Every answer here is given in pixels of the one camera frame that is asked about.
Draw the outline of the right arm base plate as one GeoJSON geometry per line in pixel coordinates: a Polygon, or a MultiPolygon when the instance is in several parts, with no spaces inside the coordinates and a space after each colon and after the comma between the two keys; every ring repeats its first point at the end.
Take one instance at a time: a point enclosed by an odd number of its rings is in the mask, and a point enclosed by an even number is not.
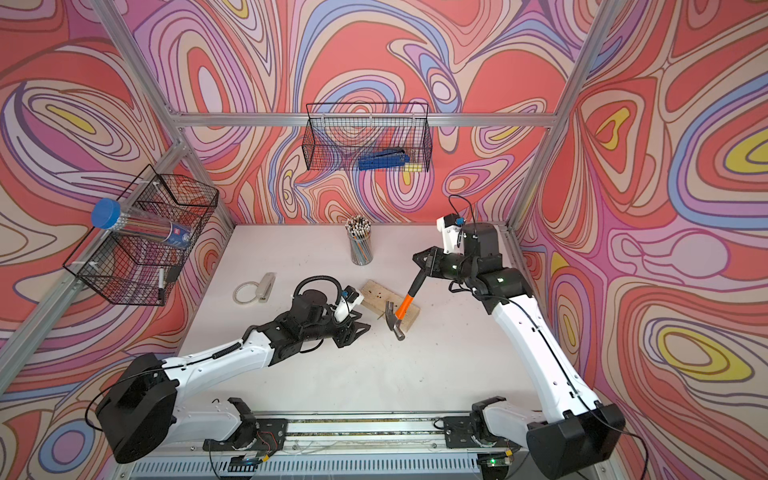
{"type": "Polygon", "coordinates": [[[433,426],[444,435],[448,449],[504,448],[517,452],[521,446],[491,434],[481,420],[471,415],[440,417],[433,426]]]}

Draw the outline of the claw hammer orange black handle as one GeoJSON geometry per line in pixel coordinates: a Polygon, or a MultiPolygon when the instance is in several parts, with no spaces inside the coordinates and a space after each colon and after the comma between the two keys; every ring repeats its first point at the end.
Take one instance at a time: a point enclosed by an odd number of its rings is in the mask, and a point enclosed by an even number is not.
{"type": "Polygon", "coordinates": [[[385,305],[384,316],[388,328],[394,333],[398,341],[403,341],[406,336],[402,330],[402,321],[410,308],[414,297],[418,294],[424,281],[429,277],[430,270],[427,267],[422,267],[419,273],[413,280],[406,296],[400,303],[397,309],[394,309],[394,303],[387,301],[385,305]]]}

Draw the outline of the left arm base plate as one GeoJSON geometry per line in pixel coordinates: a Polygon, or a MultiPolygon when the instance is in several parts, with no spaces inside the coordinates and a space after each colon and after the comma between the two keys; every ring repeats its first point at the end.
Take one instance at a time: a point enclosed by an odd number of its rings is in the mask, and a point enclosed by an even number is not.
{"type": "Polygon", "coordinates": [[[225,440],[206,439],[206,452],[260,452],[274,454],[283,449],[288,420],[285,418],[257,418],[246,421],[225,440]]]}

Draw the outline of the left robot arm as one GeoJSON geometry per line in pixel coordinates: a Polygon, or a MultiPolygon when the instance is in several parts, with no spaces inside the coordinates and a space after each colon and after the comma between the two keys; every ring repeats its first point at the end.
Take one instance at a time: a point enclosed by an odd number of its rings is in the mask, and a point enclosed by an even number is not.
{"type": "Polygon", "coordinates": [[[363,300],[353,287],[342,290],[335,303],[307,289],[294,295],[288,311],[249,327],[231,343],[165,360],[153,354],[137,357],[95,409],[115,461],[133,463],[162,445],[191,441],[219,450],[280,450],[280,439],[260,426],[241,398],[201,408],[193,407],[191,398],[226,380],[305,354],[308,342],[330,339],[339,348],[351,345],[370,328],[357,309],[363,300]]]}

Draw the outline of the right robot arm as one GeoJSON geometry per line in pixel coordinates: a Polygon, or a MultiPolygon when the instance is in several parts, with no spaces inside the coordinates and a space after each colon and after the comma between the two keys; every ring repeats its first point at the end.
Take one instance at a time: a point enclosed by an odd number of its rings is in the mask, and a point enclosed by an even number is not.
{"type": "Polygon", "coordinates": [[[503,397],[473,405],[480,441],[508,440],[525,448],[548,479],[560,479],[608,460],[625,427],[618,406],[604,404],[576,372],[547,326],[532,287],[507,267],[498,234],[488,223],[456,215],[436,222],[442,243],[414,254],[419,272],[395,316],[406,310],[428,278],[468,292],[511,340],[541,403],[526,410],[503,397]]]}

